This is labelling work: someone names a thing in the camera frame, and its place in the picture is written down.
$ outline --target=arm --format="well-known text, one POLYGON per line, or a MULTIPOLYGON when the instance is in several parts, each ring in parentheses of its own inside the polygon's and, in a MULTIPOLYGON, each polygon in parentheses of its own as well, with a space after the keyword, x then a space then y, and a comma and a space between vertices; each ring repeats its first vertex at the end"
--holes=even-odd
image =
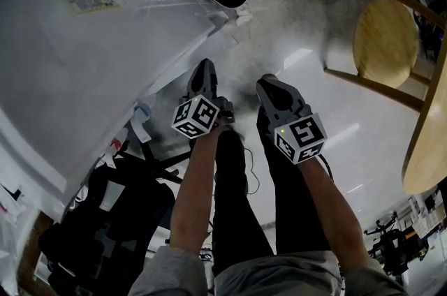
POLYGON ((196 140, 170 221, 170 247, 147 263, 130 296, 206 296, 205 269, 198 258, 210 220, 214 158, 221 127, 196 140))
POLYGON ((344 274, 369 260, 360 224, 348 202, 316 158, 299 164, 330 248, 344 274))
POLYGON ((170 246, 198 255, 210 221, 214 160, 221 126, 196 140, 170 221, 170 246))

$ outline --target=shiny floor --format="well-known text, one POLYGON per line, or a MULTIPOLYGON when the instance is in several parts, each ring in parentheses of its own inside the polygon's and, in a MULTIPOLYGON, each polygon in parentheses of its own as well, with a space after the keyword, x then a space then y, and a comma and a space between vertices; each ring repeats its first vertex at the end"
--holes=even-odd
MULTIPOLYGON (((265 73, 274 73, 298 88, 320 114, 329 137, 323 155, 363 228, 407 199, 402 190, 402 164, 418 115, 323 72, 327 64, 356 73, 353 34, 360 11, 370 1, 249 0, 252 19, 229 31, 235 47, 209 57, 215 60, 218 92, 234 102, 235 128, 254 153, 253 171, 261 185, 249 201, 260 224, 275 218, 274 187, 256 130, 255 84, 265 73)), ((183 75, 157 94, 152 126, 157 131, 154 146, 159 156, 187 149, 186 139, 175 135, 169 123, 189 76, 183 75)), ((403 89, 420 97, 424 94, 416 83, 406 82, 403 89)), ((249 191, 254 191, 257 181, 250 168, 247 153, 249 191)), ((299 222, 300 211, 296 216, 299 222)))

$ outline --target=gray sleeve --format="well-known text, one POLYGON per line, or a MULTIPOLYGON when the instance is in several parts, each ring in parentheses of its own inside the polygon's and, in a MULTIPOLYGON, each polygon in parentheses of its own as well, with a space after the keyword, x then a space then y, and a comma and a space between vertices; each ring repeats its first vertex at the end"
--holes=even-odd
POLYGON ((129 296, 207 296, 205 268, 197 256, 162 246, 132 285, 129 296))
POLYGON ((377 260, 368 260, 345 276, 346 296, 407 296, 396 281, 386 276, 377 260))

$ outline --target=wire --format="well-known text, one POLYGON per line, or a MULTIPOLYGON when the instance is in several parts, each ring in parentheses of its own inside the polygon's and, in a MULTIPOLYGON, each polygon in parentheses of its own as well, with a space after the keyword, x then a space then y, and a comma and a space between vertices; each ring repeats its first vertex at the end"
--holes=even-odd
POLYGON ((214 225, 212 225, 211 221, 208 221, 208 223, 211 225, 212 230, 214 230, 214 225))
POLYGON ((319 154, 318 157, 320 157, 322 162, 325 164, 326 169, 328 170, 329 177, 331 178, 332 181, 334 181, 334 177, 332 176, 332 171, 330 170, 329 163, 326 161, 326 158, 324 158, 322 154, 319 154))
POLYGON ((253 172, 253 167, 254 167, 253 152, 252 152, 250 149, 246 148, 246 147, 244 147, 244 149, 246 149, 246 150, 247 150, 248 152, 250 152, 250 154, 251 154, 251 169, 250 169, 250 172, 251 172, 252 175, 256 178, 256 181, 258 181, 258 188, 256 188, 256 190, 255 190, 253 193, 248 193, 249 195, 253 195, 253 194, 255 194, 255 193, 259 190, 259 187, 261 186, 261 183, 259 182, 259 178, 258 178, 258 176, 256 176, 256 175, 254 174, 254 172, 253 172))

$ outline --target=equipment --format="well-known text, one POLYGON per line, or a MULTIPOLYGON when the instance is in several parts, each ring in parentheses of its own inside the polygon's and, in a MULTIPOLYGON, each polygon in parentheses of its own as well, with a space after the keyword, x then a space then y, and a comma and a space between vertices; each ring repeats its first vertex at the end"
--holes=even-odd
POLYGON ((394 212, 387 224, 381 224, 378 220, 376 229, 364 231, 365 235, 380 234, 379 241, 373 245, 368 254, 383 264, 383 270, 387 275, 393 276, 399 276, 407 271, 408 263, 413 259, 419 258, 422 261, 429 249, 427 239, 425 237, 421 239, 413 226, 401 231, 400 227, 395 228, 396 223, 399 225, 397 213, 394 212))
POLYGON ((256 90, 269 121, 267 135, 275 146, 294 164, 319 155, 327 135, 298 90, 274 75, 264 75, 256 90))
POLYGON ((180 104, 172 128, 191 139, 209 133, 218 115, 224 125, 235 121, 233 103, 217 97, 216 69, 209 59, 202 60, 194 70, 180 104))

